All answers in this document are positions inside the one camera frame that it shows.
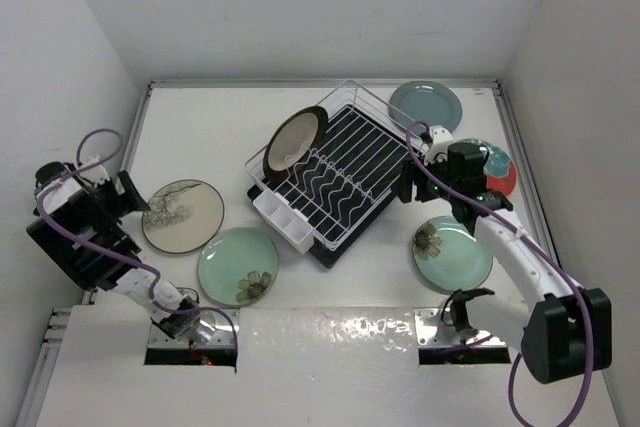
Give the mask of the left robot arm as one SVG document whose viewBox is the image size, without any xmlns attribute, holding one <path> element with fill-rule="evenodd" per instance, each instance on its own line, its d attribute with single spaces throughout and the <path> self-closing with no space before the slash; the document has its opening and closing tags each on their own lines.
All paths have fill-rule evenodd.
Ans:
<svg viewBox="0 0 640 427">
<path fill-rule="evenodd" d="M 199 304 L 144 264 L 122 228 L 123 217 L 149 210 L 128 172 L 50 162 L 36 172 L 34 194 L 37 219 L 26 232 L 77 286 L 124 295 L 167 337 L 193 339 Z"/>
</svg>

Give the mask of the green plate with flower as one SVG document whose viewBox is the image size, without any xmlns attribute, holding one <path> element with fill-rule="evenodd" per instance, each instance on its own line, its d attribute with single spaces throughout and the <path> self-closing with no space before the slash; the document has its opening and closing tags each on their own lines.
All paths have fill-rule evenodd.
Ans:
<svg viewBox="0 0 640 427">
<path fill-rule="evenodd" d="M 447 292 L 475 289 L 492 271 L 493 255 L 453 217 L 424 222 L 414 233 L 411 250 L 424 278 Z"/>
<path fill-rule="evenodd" d="M 261 230 L 238 227 L 215 236 L 202 250 L 197 275 L 204 294 L 227 307 L 244 307 L 263 298 L 279 270 L 274 243 Z"/>
</svg>

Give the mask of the cream plate with branch design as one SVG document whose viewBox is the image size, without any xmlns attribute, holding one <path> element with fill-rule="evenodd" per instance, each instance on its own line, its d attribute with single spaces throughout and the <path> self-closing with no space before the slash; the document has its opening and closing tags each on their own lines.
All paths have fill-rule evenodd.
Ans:
<svg viewBox="0 0 640 427">
<path fill-rule="evenodd" d="M 143 236 L 153 248 L 171 255 L 204 247 L 219 232 L 225 216 L 218 190 L 195 179 L 163 186 L 147 204 L 141 218 Z"/>
</svg>

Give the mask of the dark rimmed cream plate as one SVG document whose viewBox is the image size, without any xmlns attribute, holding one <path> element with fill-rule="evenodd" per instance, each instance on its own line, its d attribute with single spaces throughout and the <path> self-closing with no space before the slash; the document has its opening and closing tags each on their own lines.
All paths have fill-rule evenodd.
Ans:
<svg viewBox="0 0 640 427">
<path fill-rule="evenodd" d="M 299 171 L 311 150 L 318 148 L 327 132 L 328 113 L 321 106 L 306 107 L 289 117 L 271 137 L 262 167 L 270 182 L 281 182 Z"/>
</svg>

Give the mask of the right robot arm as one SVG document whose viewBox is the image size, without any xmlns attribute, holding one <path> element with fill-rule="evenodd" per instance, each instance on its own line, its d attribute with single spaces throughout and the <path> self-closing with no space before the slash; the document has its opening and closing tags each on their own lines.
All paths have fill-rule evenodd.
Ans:
<svg viewBox="0 0 640 427">
<path fill-rule="evenodd" d="M 488 188 L 480 148 L 454 142 L 446 160 L 432 164 L 413 146 L 407 150 L 396 183 L 400 201 L 448 202 L 456 221 L 496 258 L 527 306 L 521 313 L 488 288 L 458 288 L 449 303 L 450 328 L 489 331 L 516 349 L 542 384 L 609 368 L 609 297 L 600 288 L 582 287 L 529 236 L 509 199 Z"/>
</svg>

